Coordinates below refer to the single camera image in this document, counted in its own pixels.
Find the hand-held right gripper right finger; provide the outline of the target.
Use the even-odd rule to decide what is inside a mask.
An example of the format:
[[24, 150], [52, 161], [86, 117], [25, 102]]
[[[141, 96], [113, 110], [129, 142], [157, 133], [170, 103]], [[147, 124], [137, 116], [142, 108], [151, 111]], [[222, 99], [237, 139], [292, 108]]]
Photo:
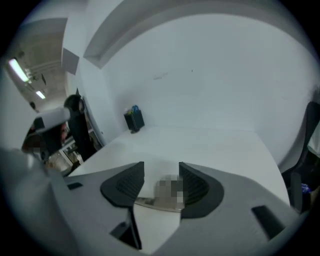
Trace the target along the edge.
[[256, 181], [184, 162], [179, 174], [187, 199], [157, 256], [269, 256], [290, 238], [298, 213]]

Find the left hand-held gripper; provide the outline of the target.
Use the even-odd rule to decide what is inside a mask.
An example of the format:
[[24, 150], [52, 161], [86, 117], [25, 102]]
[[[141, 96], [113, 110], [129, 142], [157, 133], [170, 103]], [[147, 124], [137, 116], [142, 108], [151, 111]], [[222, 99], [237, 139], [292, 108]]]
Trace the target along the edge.
[[75, 255], [75, 239], [44, 165], [32, 154], [0, 150], [0, 186], [24, 231], [54, 256]]

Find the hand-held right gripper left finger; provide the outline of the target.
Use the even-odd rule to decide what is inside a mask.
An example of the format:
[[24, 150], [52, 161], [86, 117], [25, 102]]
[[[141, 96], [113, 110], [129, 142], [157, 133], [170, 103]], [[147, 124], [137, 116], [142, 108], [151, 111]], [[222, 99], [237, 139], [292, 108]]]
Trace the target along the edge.
[[144, 185], [144, 162], [63, 177], [51, 186], [79, 256], [140, 256], [134, 202]]

